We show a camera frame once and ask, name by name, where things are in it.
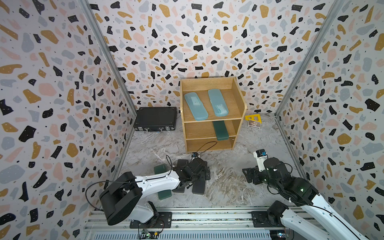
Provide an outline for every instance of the gold paint spot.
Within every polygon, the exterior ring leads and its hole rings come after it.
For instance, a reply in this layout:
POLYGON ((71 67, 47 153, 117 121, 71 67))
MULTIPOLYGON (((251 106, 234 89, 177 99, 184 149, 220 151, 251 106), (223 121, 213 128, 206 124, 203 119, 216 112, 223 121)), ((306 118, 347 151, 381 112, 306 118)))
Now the gold paint spot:
POLYGON ((118 14, 119 14, 119 16, 121 16, 122 18, 125 18, 125 17, 130 17, 130 18, 132 18, 132 16, 129 15, 128 13, 124 13, 124 12, 118 11, 118 14))
POLYGON ((196 14, 196 17, 195 17, 195 19, 196 19, 196 21, 197 21, 197 22, 200 22, 200 21, 201 21, 201 18, 200 18, 200 15, 199 15, 199 13, 197 13, 197 14, 196 14))
MULTIPOLYGON (((128 78, 128 80, 134 82, 136 76, 135 76, 134 73, 127 73, 127 78, 128 78)), ((117 89, 117 88, 119 87, 119 86, 117 85, 117 82, 116 82, 116 85, 113 84, 113 86, 115 87, 115 89, 117 89)))
POLYGON ((169 8, 163 4, 160 4, 159 5, 159 8, 161 9, 161 11, 163 12, 164 16, 167 18, 167 17, 170 17, 170 13, 169 13, 169 8))
POLYGON ((193 55, 192 57, 189 58, 189 60, 195 60, 197 59, 197 54, 193 55))
POLYGON ((373 12, 373 6, 370 8, 370 10, 367 14, 367 18, 365 19, 364 23, 369 23, 369 21, 371 20, 371 17, 372 17, 372 12, 373 12))
POLYGON ((43 198, 41 199, 40 204, 45 204, 45 202, 47 201, 47 199, 48 199, 48 195, 44 195, 43 198))
POLYGON ((275 81, 279 81, 280 78, 283 76, 283 73, 276 73, 274 76, 273 76, 273 80, 275 81))
POLYGON ((372 182, 371 180, 367 180, 367 185, 365 186, 366 189, 370 190, 373 186, 375 186, 376 183, 372 182))
POLYGON ((381 33, 379 35, 379 38, 377 39, 376 45, 375 45, 375 50, 376 51, 381 51, 384 47, 384 33, 381 33))
POLYGON ((269 58, 268 60, 270 60, 270 61, 272 61, 272 60, 276 60, 278 56, 279 56, 279 54, 277 54, 277 55, 275 55, 275 56, 269 58))
POLYGON ((17 33, 15 33, 14 31, 6 28, 5 26, 3 26, 1 24, 0 24, 0 30, 2 30, 6 34, 10 35, 12 38, 14 38, 16 40, 19 40, 19 35, 17 35, 17 33))
POLYGON ((217 13, 219 15, 219 17, 223 18, 223 17, 227 17, 227 18, 230 18, 230 16, 228 14, 226 14, 225 12, 218 12, 217 13))
POLYGON ((260 5, 260 13, 262 14, 262 18, 268 17, 268 11, 269 8, 267 6, 260 5))
POLYGON ((319 174, 320 174, 320 170, 318 170, 318 169, 313 170, 314 177, 317 177, 317 175, 319 175, 319 174))
POLYGON ((3 124, 1 124, 3 126, 3 129, 5 132, 17 132, 18 129, 15 128, 12 124, 10 124, 9 122, 5 122, 3 124))
POLYGON ((304 129, 304 130, 307 130, 307 128, 308 128, 308 122, 307 122, 307 120, 305 120, 303 129, 304 129))
POLYGON ((95 17, 96 17, 96 20, 99 21, 99 23, 103 22, 103 19, 100 17, 100 15, 98 13, 95 13, 95 17))
POLYGON ((240 48, 240 49, 236 49, 235 51, 232 52, 231 54, 231 58, 234 58, 236 55, 238 55, 239 53, 241 53, 243 50, 240 48))
POLYGON ((323 51, 326 53, 327 52, 327 50, 328 50, 328 47, 329 47, 329 45, 331 44, 331 42, 330 41, 328 41, 326 44, 324 44, 324 46, 322 47, 322 49, 323 49, 323 51))
POLYGON ((8 188, 3 189, 0 191, 0 197, 5 197, 8 194, 8 188))
POLYGON ((221 36, 220 36, 220 29, 216 29, 214 38, 216 38, 217 40, 220 40, 220 39, 221 39, 221 36))
POLYGON ((2 239, 3 237, 5 237, 9 231, 9 229, 11 228, 11 225, 7 225, 5 228, 3 228, 2 230, 0 230, 0 239, 2 239))
POLYGON ((335 77, 335 74, 333 72, 325 72, 321 78, 324 79, 324 78, 334 78, 334 77, 335 77))
POLYGON ((294 23, 294 22, 296 22, 296 14, 293 14, 291 18, 291 23, 294 23))
POLYGON ((325 19, 325 18, 326 18, 325 15, 323 15, 323 14, 321 14, 321 13, 316 13, 316 14, 314 15, 314 17, 315 17, 316 19, 319 19, 319 18, 325 19))
POLYGON ((355 210, 353 210, 353 216, 357 220, 364 218, 364 213, 362 212, 362 209, 361 209, 360 205, 356 205, 355 210))
POLYGON ((351 141, 351 137, 348 136, 346 133, 341 134, 340 136, 337 137, 337 142, 340 145, 347 144, 351 141))
POLYGON ((132 40, 131 36, 129 35, 128 33, 128 30, 124 29, 123 30, 123 38, 127 39, 127 40, 132 40))
POLYGON ((359 46, 361 44, 361 41, 360 40, 358 40, 350 49, 349 49, 349 51, 352 51, 352 50, 354 50, 357 46, 359 46))
POLYGON ((304 34, 304 36, 302 37, 302 39, 303 39, 304 41, 308 41, 308 39, 309 39, 309 37, 310 37, 310 34, 311 34, 311 31, 308 30, 308 31, 304 34))
POLYGON ((65 237, 66 239, 69 239, 70 238, 70 234, 67 232, 67 230, 64 230, 63 233, 61 234, 63 237, 65 237))
POLYGON ((74 143, 69 143, 67 147, 67 154, 71 157, 76 157, 78 153, 79 150, 77 149, 76 145, 74 143))
POLYGON ((202 78, 207 78, 207 77, 209 77, 209 72, 202 73, 202 74, 201 74, 201 77, 202 77, 202 78))
POLYGON ((346 33, 344 27, 341 24, 337 25, 337 30, 342 32, 344 35, 346 33))
POLYGON ((152 51, 149 52, 149 58, 152 59, 158 52, 159 52, 158 49, 153 49, 152 51))
POLYGON ((243 25, 241 25, 242 27, 245 27, 245 24, 247 24, 248 19, 249 19, 249 17, 245 17, 244 18, 243 25))
POLYGON ((40 230, 40 224, 26 227, 26 235, 31 235, 33 231, 40 230))
POLYGON ((29 89, 25 89, 23 93, 29 103, 35 103, 41 100, 41 97, 37 96, 35 93, 31 92, 29 89))
POLYGON ((56 35, 51 30, 43 30, 40 32, 45 38, 53 42, 54 44, 57 44, 59 40, 57 39, 56 35))

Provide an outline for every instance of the black paint spot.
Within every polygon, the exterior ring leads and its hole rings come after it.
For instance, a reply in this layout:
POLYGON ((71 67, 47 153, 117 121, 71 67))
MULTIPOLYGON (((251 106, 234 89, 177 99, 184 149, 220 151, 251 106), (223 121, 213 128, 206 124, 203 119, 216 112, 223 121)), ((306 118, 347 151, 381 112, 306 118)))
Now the black paint spot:
POLYGON ((19 8, 19 13, 25 18, 29 18, 29 13, 27 13, 24 9, 19 8))
POLYGON ((33 138, 35 131, 36 131, 36 128, 31 126, 26 126, 24 131, 20 135, 19 140, 21 142, 26 142, 28 139, 33 138))
POLYGON ((46 174, 47 174, 47 172, 44 171, 43 174, 40 176, 39 180, 37 180, 37 182, 33 185, 33 188, 40 187, 48 179, 46 174))
POLYGON ((380 107, 380 104, 370 98, 365 101, 365 104, 367 105, 368 109, 373 110, 374 112, 380 107))
POLYGON ((57 158, 57 156, 59 156, 59 153, 60 153, 60 151, 62 150, 62 148, 63 148, 63 147, 61 147, 61 146, 57 146, 56 149, 55 149, 55 151, 52 153, 51 157, 53 157, 53 158, 57 158))
POLYGON ((192 9, 197 9, 197 10, 200 10, 201 11, 201 4, 195 4, 195 3, 192 3, 191 4, 191 7, 192 7, 192 9))
POLYGON ((23 189, 23 194, 21 195, 21 197, 19 199, 21 199, 24 202, 26 202, 29 199, 28 191, 27 191, 27 188, 26 188, 26 182, 23 182, 22 189, 23 189))

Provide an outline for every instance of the mounting plate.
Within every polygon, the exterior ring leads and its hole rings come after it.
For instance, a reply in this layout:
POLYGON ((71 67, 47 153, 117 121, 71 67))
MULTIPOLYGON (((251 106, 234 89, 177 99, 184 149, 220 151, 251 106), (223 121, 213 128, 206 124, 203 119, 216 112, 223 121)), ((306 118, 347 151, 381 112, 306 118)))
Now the mounting plate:
MULTIPOLYGON (((170 225, 172 223, 172 212, 159 212, 159 218, 156 224, 151 228, 163 228, 163 222, 164 228, 170 228, 170 225)), ((134 220, 131 221, 129 228, 143 228, 143 224, 137 220, 134 220)))

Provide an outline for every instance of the wooden shelf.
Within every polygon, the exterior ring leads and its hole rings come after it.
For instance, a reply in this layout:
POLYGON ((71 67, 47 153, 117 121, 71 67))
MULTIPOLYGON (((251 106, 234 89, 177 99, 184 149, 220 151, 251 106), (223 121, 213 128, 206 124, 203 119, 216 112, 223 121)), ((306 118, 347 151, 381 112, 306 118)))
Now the wooden shelf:
MULTIPOLYGON (((195 139, 195 140, 187 140, 187 152, 196 152, 201 146, 206 144, 207 142, 213 141, 212 139, 195 139)), ((235 138, 230 137, 228 140, 223 141, 217 141, 217 144, 209 149, 209 151, 217 151, 217 150, 224 150, 224 149, 232 149, 233 145, 235 143, 235 138)), ((200 152, 205 151, 210 146, 212 146, 215 143, 208 143, 204 147, 200 149, 200 152)))
POLYGON ((192 115, 191 110, 187 102, 185 101, 184 95, 190 92, 183 92, 183 107, 184 107, 184 122, 207 122, 207 121, 219 121, 219 120, 229 120, 229 119, 242 119, 242 113, 240 113, 235 97, 233 96, 232 89, 222 89, 221 94, 223 94, 224 101, 228 107, 228 115, 224 117, 215 116, 214 109, 209 100, 208 91, 191 91, 197 93, 201 102, 203 103, 205 109, 208 112, 208 118, 203 121, 196 121, 192 115))
MULTIPOLYGON (((237 129, 235 130, 232 120, 224 121, 227 128, 229 137, 235 137, 237 129)), ((212 122, 190 122, 185 123, 185 138, 192 139, 216 139, 215 129, 212 122)))

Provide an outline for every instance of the wooden shelf board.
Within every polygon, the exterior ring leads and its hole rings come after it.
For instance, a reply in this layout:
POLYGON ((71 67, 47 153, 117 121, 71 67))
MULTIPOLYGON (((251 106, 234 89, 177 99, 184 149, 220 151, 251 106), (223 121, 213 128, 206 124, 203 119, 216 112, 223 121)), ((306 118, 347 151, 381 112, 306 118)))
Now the wooden shelf board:
MULTIPOLYGON (((224 121, 229 137, 236 137, 236 131, 232 121, 224 121)), ((216 139, 216 133, 212 122, 190 122, 185 123, 185 137, 187 140, 192 139, 216 139)))
POLYGON ((190 92, 184 92, 182 96, 183 101, 183 115, 184 115, 184 122, 208 122, 208 121, 217 121, 217 120, 232 120, 232 119, 242 119, 243 115, 240 113, 235 97, 233 95, 233 92, 231 89, 222 89, 221 93, 223 94, 223 98, 225 103, 228 107, 228 115, 224 117, 217 117, 215 116, 215 112, 213 110, 213 107, 211 105, 211 102, 209 100, 208 91, 194 91, 199 96, 200 100, 202 101, 205 109, 208 112, 208 118, 203 121, 196 121, 195 118, 192 115, 191 110, 189 109, 189 106, 187 102, 185 101, 184 94, 190 93, 190 92))

